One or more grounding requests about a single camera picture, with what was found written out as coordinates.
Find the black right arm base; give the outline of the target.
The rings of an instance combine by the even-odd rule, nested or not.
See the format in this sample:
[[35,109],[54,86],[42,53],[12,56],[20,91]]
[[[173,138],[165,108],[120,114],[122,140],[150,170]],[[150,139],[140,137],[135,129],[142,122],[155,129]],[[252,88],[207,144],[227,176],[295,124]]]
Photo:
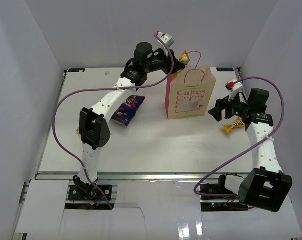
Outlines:
[[[209,195],[229,194],[229,192],[222,192],[218,184],[201,184],[196,190]],[[200,196],[200,205],[203,213],[250,210],[250,207],[239,203],[238,197]]]

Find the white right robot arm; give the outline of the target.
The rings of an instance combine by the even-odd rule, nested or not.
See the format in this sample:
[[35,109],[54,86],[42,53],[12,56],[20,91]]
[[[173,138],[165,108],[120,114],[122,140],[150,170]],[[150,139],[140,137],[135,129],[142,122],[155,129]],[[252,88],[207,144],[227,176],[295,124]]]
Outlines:
[[240,88],[231,89],[229,96],[216,101],[209,114],[218,122],[223,110],[226,119],[233,116],[242,119],[253,147],[253,169],[244,178],[224,173],[219,177],[216,192],[224,200],[235,194],[241,204],[276,213],[292,187],[292,178],[283,173],[270,136],[273,119],[265,112],[269,92],[253,88],[246,102],[240,100],[240,93]]

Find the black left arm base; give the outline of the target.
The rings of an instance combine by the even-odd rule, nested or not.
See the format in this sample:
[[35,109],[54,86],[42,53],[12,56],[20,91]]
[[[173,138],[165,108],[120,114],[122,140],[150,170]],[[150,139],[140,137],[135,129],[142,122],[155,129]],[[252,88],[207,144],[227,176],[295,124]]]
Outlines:
[[65,207],[72,210],[110,210],[98,190],[92,188],[90,193],[86,194],[74,184],[69,186]]

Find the purple snack bag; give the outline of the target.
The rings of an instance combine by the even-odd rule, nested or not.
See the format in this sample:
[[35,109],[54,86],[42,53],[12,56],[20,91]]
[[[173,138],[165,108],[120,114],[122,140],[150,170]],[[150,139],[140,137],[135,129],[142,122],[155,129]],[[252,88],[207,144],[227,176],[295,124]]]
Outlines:
[[129,96],[113,113],[111,119],[114,122],[127,127],[144,100],[145,96]]

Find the small yellow snack packet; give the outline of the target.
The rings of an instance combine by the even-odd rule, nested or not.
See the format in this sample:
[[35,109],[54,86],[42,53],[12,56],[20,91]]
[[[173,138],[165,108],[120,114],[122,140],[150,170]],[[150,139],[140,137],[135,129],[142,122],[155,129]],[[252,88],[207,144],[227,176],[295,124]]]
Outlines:
[[[184,50],[183,54],[180,56],[179,61],[184,64],[186,67],[190,62],[190,57],[186,50]],[[172,74],[172,78],[175,79],[177,76],[183,71],[183,69],[178,70],[177,72]]]

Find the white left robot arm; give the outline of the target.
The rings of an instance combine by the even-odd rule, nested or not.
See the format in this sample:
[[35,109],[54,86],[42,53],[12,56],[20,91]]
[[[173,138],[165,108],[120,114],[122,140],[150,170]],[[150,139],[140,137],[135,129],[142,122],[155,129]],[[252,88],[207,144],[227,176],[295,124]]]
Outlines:
[[157,50],[147,42],[137,44],[133,58],[129,59],[114,85],[114,89],[107,93],[90,109],[80,111],[79,134],[83,147],[82,162],[78,177],[84,182],[79,188],[79,194],[84,199],[92,199],[96,195],[96,187],[91,184],[97,179],[97,163],[102,147],[110,139],[108,122],[115,111],[129,96],[133,95],[147,80],[147,75],[155,71],[163,71],[171,75],[185,68],[179,62],[173,50],[170,49],[171,40],[161,40]]

